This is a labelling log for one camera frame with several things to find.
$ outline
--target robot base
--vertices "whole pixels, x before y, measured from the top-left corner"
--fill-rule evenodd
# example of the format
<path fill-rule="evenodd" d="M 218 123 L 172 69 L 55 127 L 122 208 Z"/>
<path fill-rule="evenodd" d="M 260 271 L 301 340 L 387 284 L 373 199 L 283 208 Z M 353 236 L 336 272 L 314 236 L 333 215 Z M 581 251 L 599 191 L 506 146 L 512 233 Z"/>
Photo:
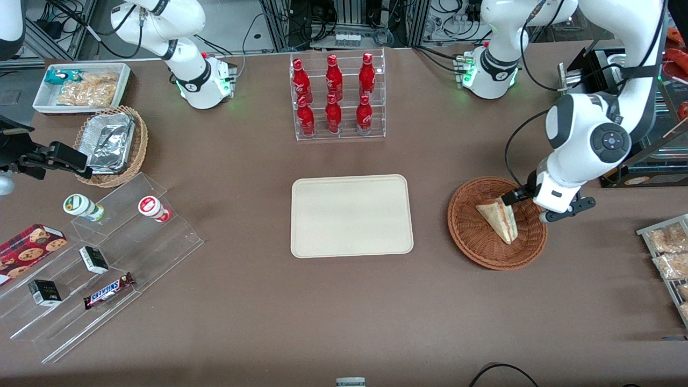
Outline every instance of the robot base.
<path fill-rule="evenodd" d="M 505 72 L 503 80 L 495 81 L 480 62 L 480 55 L 485 49 L 478 47 L 474 51 L 466 51 L 460 61 L 454 61 L 455 69 L 466 72 L 457 74 L 456 81 L 459 88 L 471 90 L 480 98 L 497 99 L 505 95 L 506 90 L 514 84 L 518 70 L 514 70 L 510 79 L 506 78 L 508 73 Z"/>
<path fill-rule="evenodd" d="M 210 109 L 227 98 L 234 97 L 237 68 L 230 69 L 226 62 L 216 58 L 207 58 L 206 61 L 210 63 L 211 75 L 197 92 L 184 90 L 177 82 L 182 97 L 196 109 Z"/>

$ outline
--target yogurt bottle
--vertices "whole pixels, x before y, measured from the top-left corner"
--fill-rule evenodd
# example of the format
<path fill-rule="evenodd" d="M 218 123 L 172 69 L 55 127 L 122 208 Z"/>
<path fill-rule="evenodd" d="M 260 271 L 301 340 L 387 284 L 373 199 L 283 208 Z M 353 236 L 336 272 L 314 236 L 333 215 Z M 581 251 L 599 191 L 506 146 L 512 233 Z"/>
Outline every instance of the yogurt bottle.
<path fill-rule="evenodd" d="M 138 211 L 156 222 L 166 222 L 172 218 L 172 211 L 162 205 L 155 196 L 146 196 L 138 203 Z"/>
<path fill-rule="evenodd" d="M 62 204 L 62 208 L 69 215 L 80 216 L 90 222 L 98 222 L 105 214 L 102 205 L 79 193 L 69 195 Z"/>

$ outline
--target red cookie box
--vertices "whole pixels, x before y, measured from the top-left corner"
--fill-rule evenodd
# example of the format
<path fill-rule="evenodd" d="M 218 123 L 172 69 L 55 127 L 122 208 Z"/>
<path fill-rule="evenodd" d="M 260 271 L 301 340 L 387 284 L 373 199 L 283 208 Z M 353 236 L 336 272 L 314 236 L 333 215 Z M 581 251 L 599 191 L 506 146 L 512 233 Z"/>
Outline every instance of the red cookie box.
<path fill-rule="evenodd" d="M 19 235 L 0 244 L 0 286 L 19 277 L 53 251 L 67 244 L 60 231 L 34 224 Z"/>

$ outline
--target aluminum foil container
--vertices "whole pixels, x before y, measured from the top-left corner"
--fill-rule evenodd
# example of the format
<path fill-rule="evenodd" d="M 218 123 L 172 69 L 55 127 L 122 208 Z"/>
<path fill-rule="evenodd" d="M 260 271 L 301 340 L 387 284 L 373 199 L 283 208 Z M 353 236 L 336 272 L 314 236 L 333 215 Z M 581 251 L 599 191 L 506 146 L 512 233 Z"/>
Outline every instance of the aluminum foil container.
<path fill-rule="evenodd" d="M 127 168 L 135 127 L 136 120 L 126 113 L 89 118 L 79 151 L 94 174 L 121 174 Z"/>

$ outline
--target red lid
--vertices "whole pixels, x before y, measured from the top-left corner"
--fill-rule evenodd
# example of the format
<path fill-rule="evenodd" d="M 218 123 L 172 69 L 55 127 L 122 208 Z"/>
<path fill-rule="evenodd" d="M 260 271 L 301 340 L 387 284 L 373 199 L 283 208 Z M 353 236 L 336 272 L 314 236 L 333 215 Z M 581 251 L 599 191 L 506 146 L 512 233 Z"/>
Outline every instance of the red lid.
<path fill-rule="evenodd" d="M 138 203 L 138 211 L 144 215 L 153 215 L 160 201 L 155 196 L 146 196 Z"/>

